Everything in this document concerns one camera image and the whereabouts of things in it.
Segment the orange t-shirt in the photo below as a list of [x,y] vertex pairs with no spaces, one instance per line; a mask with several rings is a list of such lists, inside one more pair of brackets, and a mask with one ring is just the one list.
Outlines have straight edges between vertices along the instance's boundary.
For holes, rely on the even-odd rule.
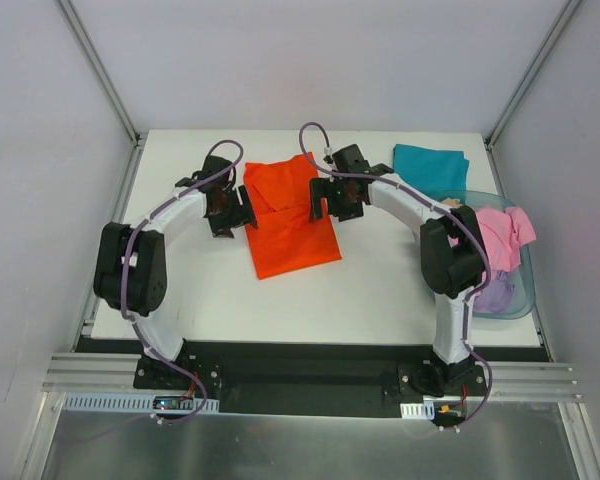
[[246,227],[246,236],[260,280],[342,259],[331,220],[310,220],[309,182],[318,176],[312,158],[245,166],[243,183],[257,222]]

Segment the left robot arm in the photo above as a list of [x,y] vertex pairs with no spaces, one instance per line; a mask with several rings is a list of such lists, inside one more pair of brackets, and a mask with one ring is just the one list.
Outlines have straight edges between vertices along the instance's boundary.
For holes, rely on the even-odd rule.
[[236,229],[257,225],[236,166],[209,154],[200,170],[176,182],[169,196],[137,221],[109,222],[101,231],[94,294],[131,324],[147,356],[161,360],[156,375],[171,389],[189,382],[192,367],[178,356],[185,340],[169,305],[175,295],[167,250],[201,221],[214,238],[232,238]]

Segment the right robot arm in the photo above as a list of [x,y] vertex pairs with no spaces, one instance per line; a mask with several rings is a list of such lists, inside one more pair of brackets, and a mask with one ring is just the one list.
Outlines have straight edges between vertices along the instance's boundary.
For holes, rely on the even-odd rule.
[[334,152],[326,178],[309,181],[310,220],[328,214],[340,221],[360,218],[370,205],[400,220],[419,239],[420,271],[435,294],[436,330],[429,362],[409,377],[411,387],[442,397],[461,388],[475,357],[470,346],[474,297],[490,272],[476,213],[449,207],[401,182],[385,164],[370,165],[355,144]]

